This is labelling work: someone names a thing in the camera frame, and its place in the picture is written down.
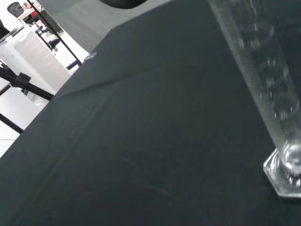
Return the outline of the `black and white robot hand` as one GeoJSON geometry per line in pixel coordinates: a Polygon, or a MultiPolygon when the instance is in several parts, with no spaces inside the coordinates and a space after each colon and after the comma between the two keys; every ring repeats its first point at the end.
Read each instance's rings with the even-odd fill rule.
{"type": "Polygon", "coordinates": [[[133,9],[142,5],[146,0],[99,0],[100,2],[119,9],[133,9]]]}

